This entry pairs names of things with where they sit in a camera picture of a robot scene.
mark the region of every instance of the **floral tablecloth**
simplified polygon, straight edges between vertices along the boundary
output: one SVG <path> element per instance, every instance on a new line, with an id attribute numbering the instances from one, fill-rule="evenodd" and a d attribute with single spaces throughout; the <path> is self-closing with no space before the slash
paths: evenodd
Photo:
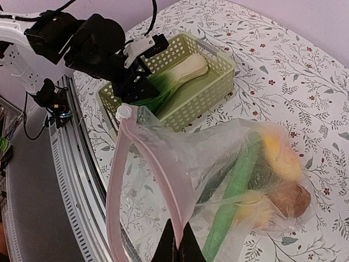
<path id="1" fill-rule="evenodd" d="M 139 36 L 149 24 L 139 24 L 127 37 Z M 183 131 L 235 117 L 277 122 L 287 128 L 314 187 L 316 215 L 301 231 L 251 233 L 239 261 L 349 261 L 349 70 L 283 25 L 226 1 L 183 0 L 160 12 L 154 33 L 171 37 L 179 32 L 200 37 L 237 64 L 233 92 Z M 96 101 L 106 82 L 78 72 L 75 81 L 107 182 L 115 142 Z M 163 225 L 146 202 L 134 203 L 133 216 L 122 217 L 129 234 Z M 147 242 L 136 248 L 150 261 L 156 246 Z"/>

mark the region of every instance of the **plastic bag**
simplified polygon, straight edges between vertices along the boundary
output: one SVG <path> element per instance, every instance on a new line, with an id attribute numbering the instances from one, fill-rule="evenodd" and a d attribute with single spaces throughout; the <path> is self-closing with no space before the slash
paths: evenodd
<path id="1" fill-rule="evenodd" d="M 119 218 L 142 261 L 170 218 L 177 248 L 189 221 L 206 261 L 218 262 L 237 261 L 249 231 L 292 232 L 314 213 L 284 127 L 237 118 L 187 134 L 145 107 L 118 114 L 106 219 L 114 261 L 128 261 Z"/>

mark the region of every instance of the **potato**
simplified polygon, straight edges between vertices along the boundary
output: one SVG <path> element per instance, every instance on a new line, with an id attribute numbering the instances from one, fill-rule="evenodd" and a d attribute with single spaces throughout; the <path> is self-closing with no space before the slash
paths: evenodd
<path id="1" fill-rule="evenodd" d="M 285 217 L 293 218 L 303 215 L 311 202 L 310 193 L 295 182 L 280 184 L 268 197 Z"/>

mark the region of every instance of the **ziplock seal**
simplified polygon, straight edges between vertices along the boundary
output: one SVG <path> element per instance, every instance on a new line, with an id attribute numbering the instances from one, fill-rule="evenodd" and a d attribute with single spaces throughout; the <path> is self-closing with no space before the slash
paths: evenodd
<path id="1" fill-rule="evenodd" d="M 184 173 L 183 167 L 173 158 L 169 147 L 165 143 L 161 143 L 155 138 L 152 140 L 153 135 L 151 133 L 145 134 L 145 130 L 141 130 L 136 125 L 138 107 L 126 104 L 122 106 L 127 106 L 131 110 L 131 117 L 129 119 L 120 118 L 117 147 L 112 162 L 106 203 L 108 241 L 115 262 L 128 261 L 124 252 L 118 221 L 120 221 L 123 174 L 131 144 L 137 147 L 154 172 L 169 208 L 177 248 L 179 248 L 182 240 L 185 225 L 194 210 L 194 208 L 186 210 L 186 205 L 183 208 L 183 205 L 179 204 L 182 201 L 194 199 L 190 188 L 190 178 L 185 183 L 177 179 L 176 174 Z M 148 143 L 153 143 L 152 146 L 148 146 L 140 138 L 147 138 Z"/>

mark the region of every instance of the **white wall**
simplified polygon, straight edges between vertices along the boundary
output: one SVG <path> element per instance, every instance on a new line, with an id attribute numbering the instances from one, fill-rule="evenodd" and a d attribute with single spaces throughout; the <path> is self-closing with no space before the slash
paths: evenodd
<path id="1" fill-rule="evenodd" d="M 349 67 L 348 0 L 229 0 L 288 27 Z"/>

